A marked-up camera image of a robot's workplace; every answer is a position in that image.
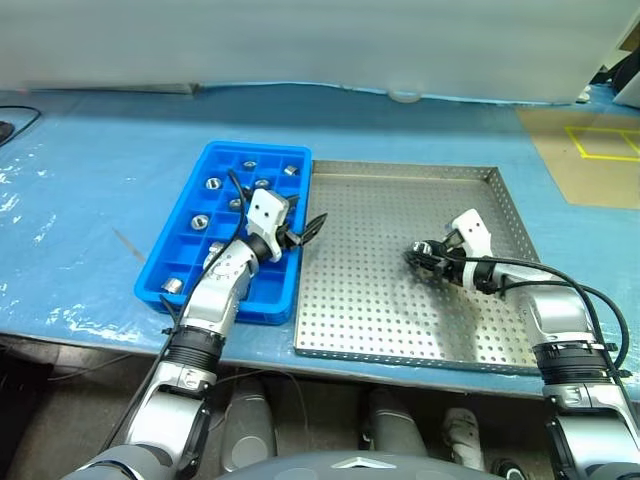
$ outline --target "perforated metal tray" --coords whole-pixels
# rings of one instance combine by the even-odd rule
[[[496,255],[538,260],[497,168],[315,161],[308,217],[328,212],[305,247],[299,354],[405,365],[536,373],[512,306],[435,280],[403,261],[415,240],[476,208]]]

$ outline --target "blue plastic tray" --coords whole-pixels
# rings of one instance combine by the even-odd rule
[[[246,161],[254,161],[255,169],[245,169],[243,164]],[[296,167],[297,174],[285,174],[287,166]],[[202,272],[202,264],[211,243],[226,243],[233,234],[240,213],[229,208],[229,201],[238,198],[238,192],[227,175],[229,168],[233,168],[243,186],[253,187],[256,180],[266,179],[270,182],[269,189],[283,197],[299,195],[298,204],[289,213],[288,221],[294,232],[303,230],[311,181],[309,149],[251,143],[210,143],[196,163],[136,281],[136,296],[151,308],[166,312],[160,302],[161,293],[171,303],[182,305],[186,293]],[[207,179],[212,177],[223,182],[217,190],[205,187]],[[191,219],[199,214],[209,217],[209,225],[197,231],[191,227]],[[241,236],[246,238],[244,227]],[[246,300],[240,302],[238,321],[279,325],[288,320],[293,310],[300,258],[300,249],[296,249],[284,252],[277,263],[267,261],[260,266],[260,271],[251,281]],[[162,290],[162,285],[170,277],[182,280],[181,294],[169,294]]]

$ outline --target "white wall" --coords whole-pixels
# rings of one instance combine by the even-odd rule
[[[0,0],[0,88],[300,81],[571,102],[640,0]]]

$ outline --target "table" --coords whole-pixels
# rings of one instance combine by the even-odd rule
[[[556,108],[626,115],[604,88]],[[512,106],[423,100],[319,86],[216,88],[195,98],[116,92],[2,93],[45,118],[0,148],[0,331],[157,352],[170,319],[133,284],[200,151],[214,139],[306,145],[318,159],[497,166],[541,260],[612,296],[640,332],[638,211],[569,205]],[[3,112],[19,123],[27,114]],[[603,310],[608,340],[619,341]],[[535,376],[297,356],[294,321],[237,324],[223,360],[258,368],[460,391],[538,395]],[[640,344],[628,383],[640,400]]]

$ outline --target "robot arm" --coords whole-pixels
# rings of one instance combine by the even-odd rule
[[[469,290],[493,294],[524,281],[561,280],[535,268],[490,261],[491,236],[476,210],[457,217],[443,242],[416,242],[406,260]],[[488,261],[466,261],[485,257]],[[552,407],[547,424],[556,478],[631,478],[640,474],[640,429],[607,345],[570,286],[506,291],[526,325]]]
[[[204,262],[206,273],[153,372],[124,444],[105,450],[66,479],[168,480],[190,478],[197,472],[209,429],[210,392],[239,302],[260,263],[276,262],[283,248],[311,240],[326,218],[314,219],[297,236],[286,224],[289,208],[289,199],[274,192],[253,192],[248,239],[233,241],[221,254],[212,246]]]

